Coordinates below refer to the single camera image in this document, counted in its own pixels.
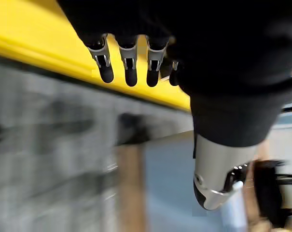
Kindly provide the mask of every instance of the silver metal joint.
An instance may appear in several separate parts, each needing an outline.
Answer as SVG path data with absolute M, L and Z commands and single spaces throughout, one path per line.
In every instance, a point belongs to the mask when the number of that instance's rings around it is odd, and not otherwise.
M 103 45 L 103 47 L 101 49 L 94 50 L 94 49 L 91 49 L 91 48 L 87 47 L 88 50 L 91 53 L 92 58 L 96 61 L 96 63 L 97 63 L 99 68 L 102 68 L 102 66 L 109 67 L 111 65 L 111 59 L 110 59 L 110 54 L 109 54 L 109 49 L 108 49 L 108 43 L 107 43 L 107 40 L 106 40 L 106 36 L 107 36 L 107 34 L 103 35 L 102 39 L 104 40 L 104 45 Z M 98 58 L 100 56 L 104 57 L 105 63 L 103 63 Z
M 129 68 L 127 65 L 127 59 L 132 59 L 132 63 L 133 63 L 132 69 L 136 69 L 137 44 L 134 45 L 134 47 L 132 48 L 124 48 L 124 47 L 119 46 L 119 50 L 120 50 L 121 60 L 123 62 L 125 69 L 128 70 Z
M 156 68 L 155 68 L 155 71 L 159 71 L 160 70 L 160 67 L 161 67 L 161 64 L 162 64 L 162 61 L 163 61 L 163 58 L 164 58 L 164 54 L 165 54 L 165 50 L 167 48 L 167 45 L 168 43 L 166 44 L 166 46 L 161 49 L 161 50 L 154 50 L 154 49 L 151 49 L 150 48 L 150 45 L 149 45 L 149 41 L 148 41 L 148 51 L 147 51 L 147 60 L 148 60 L 148 70 L 149 71 L 152 71 L 152 64 L 153 64 L 153 61 L 156 61 Z

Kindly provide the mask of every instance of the yellow beam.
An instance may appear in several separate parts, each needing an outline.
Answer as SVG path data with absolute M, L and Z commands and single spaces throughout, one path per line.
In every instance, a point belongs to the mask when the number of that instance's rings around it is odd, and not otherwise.
M 189 110 L 189 97 L 179 87 L 160 81 L 146 84 L 146 40 L 139 38 L 138 83 L 128 87 L 119 49 L 108 36 L 115 79 L 104 83 L 90 53 L 55 0 L 0 0 L 0 55 L 62 73 L 135 97 Z

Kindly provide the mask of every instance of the blurred background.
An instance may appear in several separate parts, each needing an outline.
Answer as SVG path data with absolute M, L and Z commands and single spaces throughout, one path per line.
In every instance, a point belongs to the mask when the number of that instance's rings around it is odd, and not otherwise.
M 199 206 L 188 96 L 146 85 L 144 37 L 128 87 L 108 41 L 112 84 L 55 0 L 0 0 L 0 232 L 270 231 L 252 177 L 219 210 Z M 278 173 L 292 174 L 292 102 L 262 146 L 257 159 L 284 160 Z

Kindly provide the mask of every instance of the robotic hand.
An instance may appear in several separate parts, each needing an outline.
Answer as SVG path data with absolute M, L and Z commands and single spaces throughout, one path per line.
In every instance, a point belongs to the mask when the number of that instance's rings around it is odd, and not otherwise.
M 58 3 L 103 81 L 113 80 L 106 33 L 119 44 L 129 86 L 137 82 L 138 35 L 148 38 L 150 87 L 163 57 L 173 62 L 170 82 L 191 98 L 198 202 L 213 210 L 240 189 L 257 145 L 292 99 L 292 0 Z

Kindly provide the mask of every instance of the robotic finger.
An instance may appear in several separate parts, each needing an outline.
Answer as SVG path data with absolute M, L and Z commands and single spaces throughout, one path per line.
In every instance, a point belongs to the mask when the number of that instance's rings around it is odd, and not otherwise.
M 102 80 L 105 83 L 110 83 L 113 81 L 113 71 L 106 36 L 107 34 L 101 35 L 91 45 L 88 45 L 87 48 L 97 63 Z

